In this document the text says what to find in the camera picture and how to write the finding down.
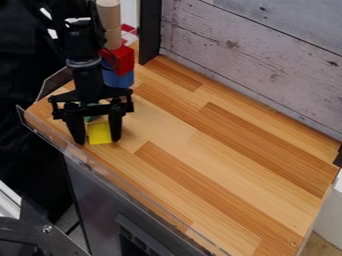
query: wooden cylinder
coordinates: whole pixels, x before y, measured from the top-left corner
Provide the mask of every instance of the wooden cylinder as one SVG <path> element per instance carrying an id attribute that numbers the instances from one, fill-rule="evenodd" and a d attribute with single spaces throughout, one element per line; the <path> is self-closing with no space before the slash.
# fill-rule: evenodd
<path id="1" fill-rule="evenodd" d="M 107 43 L 105 45 L 109 50 L 116 50 L 121 47 L 121 26 L 115 29 L 107 29 L 106 31 Z"/>
<path id="2" fill-rule="evenodd" d="M 101 0 L 96 2 L 102 26 L 115 29 L 121 25 L 120 2 L 118 0 Z"/>

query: wooden block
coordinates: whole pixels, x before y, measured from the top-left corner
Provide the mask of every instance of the wooden block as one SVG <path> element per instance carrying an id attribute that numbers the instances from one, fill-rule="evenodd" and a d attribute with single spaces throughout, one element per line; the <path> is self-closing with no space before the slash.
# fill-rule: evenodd
<path id="1" fill-rule="evenodd" d="M 96 6 L 103 28 L 114 29 L 121 26 L 120 3 L 96 1 Z"/>
<path id="2" fill-rule="evenodd" d="M 134 50 L 132 48 L 122 45 L 119 49 L 111 50 L 111 53 L 103 49 L 100 51 L 100 55 L 111 66 L 115 67 L 115 73 L 117 75 L 123 76 L 134 69 Z"/>
<path id="3" fill-rule="evenodd" d="M 114 29 L 107 29 L 105 35 L 107 38 L 107 43 L 105 44 L 106 48 L 109 50 L 116 50 L 121 47 L 122 39 L 120 26 Z"/>
<path id="4" fill-rule="evenodd" d="M 112 143 L 112 137 L 108 122 L 89 123 L 87 125 L 87 128 L 90 145 Z"/>
<path id="5" fill-rule="evenodd" d="M 111 65 L 106 61 L 102 60 L 102 65 L 110 68 Z M 130 71 L 123 76 L 118 76 L 114 70 L 102 70 L 103 79 L 107 86 L 114 88 L 128 89 L 134 84 L 134 71 Z"/>

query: yellow block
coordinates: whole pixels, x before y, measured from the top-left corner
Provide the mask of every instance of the yellow block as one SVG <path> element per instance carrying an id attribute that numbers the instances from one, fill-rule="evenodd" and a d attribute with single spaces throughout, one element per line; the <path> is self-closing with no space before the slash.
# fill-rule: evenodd
<path id="1" fill-rule="evenodd" d="M 108 122 L 88 123 L 88 139 L 91 145 L 112 143 Z"/>

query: red block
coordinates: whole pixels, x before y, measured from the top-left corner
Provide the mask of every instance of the red block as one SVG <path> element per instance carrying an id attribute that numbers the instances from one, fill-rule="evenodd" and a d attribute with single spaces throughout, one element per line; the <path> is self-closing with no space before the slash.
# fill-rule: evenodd
<path id="1" fill-rule="evenodd" d="M 134 69 L 134 50 L 122 45 L 117 50 L 110 50 L 113 56 L 106 50 L 102 49 L 100 55 L 112 65 L 115 66 L 115 73 L 119 76 L 124 76 Z"/>

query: white wall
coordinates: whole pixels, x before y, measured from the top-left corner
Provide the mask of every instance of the white wall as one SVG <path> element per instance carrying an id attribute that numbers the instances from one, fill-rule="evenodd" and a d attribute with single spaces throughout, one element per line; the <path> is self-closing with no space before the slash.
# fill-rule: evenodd
<path id="1" fill-rule="evenodd" d="M 121 0 L 121 22 L 132 27 L 138 26 L 138 0 Z"/>
<path id="2" fill-rule="evenodd" d="M 315 232 L 342 249 L 342 173 L 317 218 Z"/>

